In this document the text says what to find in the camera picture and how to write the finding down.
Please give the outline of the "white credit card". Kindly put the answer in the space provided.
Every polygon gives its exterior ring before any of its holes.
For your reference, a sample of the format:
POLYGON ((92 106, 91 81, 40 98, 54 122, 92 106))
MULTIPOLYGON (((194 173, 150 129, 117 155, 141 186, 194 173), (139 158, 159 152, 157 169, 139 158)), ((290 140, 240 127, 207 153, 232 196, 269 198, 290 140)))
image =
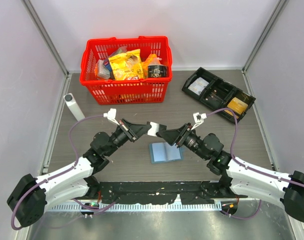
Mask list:
POLYGON ((156 137, 157 133, 159 131, 163 131, 167 129, 166 125, 155 123, 155 122, 149 122, 151 128, 147 131, 147 135, 156 137))

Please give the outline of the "blue card holder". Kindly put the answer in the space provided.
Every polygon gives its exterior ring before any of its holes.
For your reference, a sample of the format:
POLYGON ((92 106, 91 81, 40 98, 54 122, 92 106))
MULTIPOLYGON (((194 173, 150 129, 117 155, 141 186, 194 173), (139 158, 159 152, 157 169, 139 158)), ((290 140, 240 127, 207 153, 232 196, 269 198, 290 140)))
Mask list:
POLYGON ((166 142, 149 144, 150 159, 152 164, 169 163, 183 160, 183 151, 175 145, 166 142))

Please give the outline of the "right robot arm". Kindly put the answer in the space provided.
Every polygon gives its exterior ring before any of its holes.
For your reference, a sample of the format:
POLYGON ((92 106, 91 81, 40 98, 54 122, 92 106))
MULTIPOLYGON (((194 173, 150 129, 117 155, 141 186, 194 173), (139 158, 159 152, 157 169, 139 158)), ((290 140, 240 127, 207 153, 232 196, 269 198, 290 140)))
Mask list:
POLYGON ((187 147, 207 161, 210 171, 221 177, 217 190, 222 197, 236 195, 263 200, 304 223, 304 173, 297 170, 282 173, 248 163, 224 151, 215 134, 198 136, 189 123, 177 129, 163 127, 156 135, 171 146, 187 147))

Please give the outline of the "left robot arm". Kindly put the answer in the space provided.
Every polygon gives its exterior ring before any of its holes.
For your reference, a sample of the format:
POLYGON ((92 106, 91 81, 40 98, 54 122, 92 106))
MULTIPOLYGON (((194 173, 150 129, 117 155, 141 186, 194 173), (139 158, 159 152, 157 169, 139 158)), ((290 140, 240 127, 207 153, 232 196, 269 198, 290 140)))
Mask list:
POLYGON ((85 196, 93 199, 98 195, 94 174, 109 163, 111 156, 127 141, 135 142, 145 135, 151 124, 130 123, 124 118, 116 122, 113 133, 98 132, 90 148, 76 160, 54 172, 38 177, 30 173, 21 177, 7 199, 12 210, 11 227, 18 231, 37 222, 54 204, 85 196))

